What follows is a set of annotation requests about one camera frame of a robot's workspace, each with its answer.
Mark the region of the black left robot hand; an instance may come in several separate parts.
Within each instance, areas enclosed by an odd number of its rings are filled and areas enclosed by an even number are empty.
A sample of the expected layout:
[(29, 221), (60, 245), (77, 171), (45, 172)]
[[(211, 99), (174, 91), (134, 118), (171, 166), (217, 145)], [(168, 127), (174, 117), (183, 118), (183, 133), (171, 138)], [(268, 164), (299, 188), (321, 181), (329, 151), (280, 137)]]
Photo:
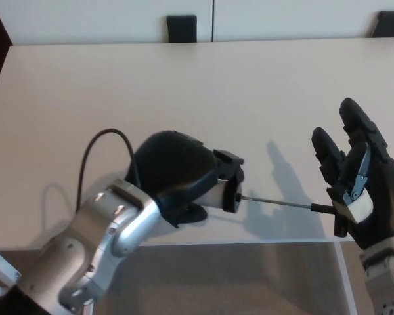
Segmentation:
[(134, 154), (125, 180), (157, 204), (175, 228), (207, 219), (206, 208), (236, 213), (244, 181), (244, 159), (177, 131), (160, 131)]

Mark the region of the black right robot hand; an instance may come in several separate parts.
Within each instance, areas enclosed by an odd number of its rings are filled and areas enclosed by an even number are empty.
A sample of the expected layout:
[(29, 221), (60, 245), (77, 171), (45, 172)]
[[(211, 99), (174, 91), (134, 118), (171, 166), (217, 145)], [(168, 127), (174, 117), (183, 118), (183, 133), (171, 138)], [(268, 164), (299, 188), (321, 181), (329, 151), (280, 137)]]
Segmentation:
[(376, 124), (351, 98), (345, 98), (339, 114), (351, 149), (341, 151), (321, 127), (311, 142), (333, 206), (348, 207), (368, 192), (373, 209), (359, 223), (334, 211), (334, 235), (350, 235), (361, 249), (394, 237), (394, 159)]

